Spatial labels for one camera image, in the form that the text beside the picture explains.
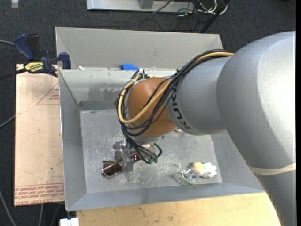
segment cable bundle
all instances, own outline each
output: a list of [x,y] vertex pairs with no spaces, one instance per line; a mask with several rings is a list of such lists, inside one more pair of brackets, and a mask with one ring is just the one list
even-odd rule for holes
[[[140,145],[139,143],[135,142],[133,137],[139,136],[142,133],[144,133],[151,126],[151,124],[153,124],[160,117],[163,110],[161,111],[161,113],[158,115],[157,118],[155,118],[155,115],[163,105],[164,107],[166,107],[166,105],[170,101],[173,90],[175,90],[175,88],[177,87],[179,82],[185,77],[185,75],[204,61],[220,58],[220,57],[229,57],[232,55],[233,55],[232,53],[226,52],[223,49],[215,49],[196,56],[191,61],[189,61],[184,67],[178,69],[175,74],[163,80],[157,86],[157,88],[149,98],[144,108],[134,118],[128,120],[127,109],[125,106],[125,97],[127,96],[129,90],[132,88],[132,86],[136,81],[142,78],[148,78],[148,76],[145,75],[144,70],[139,70],[133,75],[132,77],[133,80],[130,81],[123,88],[119,97],[116,99],[115,106],[118,113],[119,122],[121,124],[121,130],[126,139],[126,143],[129,143],[138,152],[142,160],[144,160],[147,164],[157,162],[159,156],[162,154],[162,149],[157,144],[154,144],[160,151],[159,154],[157,155],[154,152],[146,149],[143,145]],[[168,83],[158,92],[161,85],[166,81],[168,81]],[[141,118],[145,114],[145,112],[150,108],[150,106],[153,105],[156,101],[158,102],[155,105],[150,117],[147,118],[143,123],[139,125],[134,124],[139,118]]]

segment cardboard sheet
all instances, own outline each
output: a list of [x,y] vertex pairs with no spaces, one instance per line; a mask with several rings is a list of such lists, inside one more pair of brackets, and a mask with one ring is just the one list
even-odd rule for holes
[[64,201],[58,78],[16,76],[14,205]]

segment wooden table surface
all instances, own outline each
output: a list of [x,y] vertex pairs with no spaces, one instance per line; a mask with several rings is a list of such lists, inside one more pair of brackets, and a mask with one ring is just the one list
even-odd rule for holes
[[279,226],[266,193],[76,212],[80,226]]

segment gray robot arm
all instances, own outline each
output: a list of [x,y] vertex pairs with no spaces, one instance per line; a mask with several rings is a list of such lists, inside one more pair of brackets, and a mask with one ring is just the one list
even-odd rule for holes
[[295,38],[271,35],[199,64],[167,105],[186,133],[228,132],[283,226],[296,225]]

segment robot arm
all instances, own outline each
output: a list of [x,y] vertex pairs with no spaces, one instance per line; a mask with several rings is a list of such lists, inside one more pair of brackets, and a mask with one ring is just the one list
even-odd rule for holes
[[[132,138],[155,141],[175,128],[193,135],[227,131],[274,202],[280,221],[295,225],[295,36],[284,32],[234,55],[222,53],[199,64],[196,60],[168,95],[164,90],[174,77],[137,83],[127,103],[128,119],[134,122],[124,123],[144,126],[136,127]],[[137,119],[152,99],[147,113]],[[150,115],[155,123],[145,122]]]

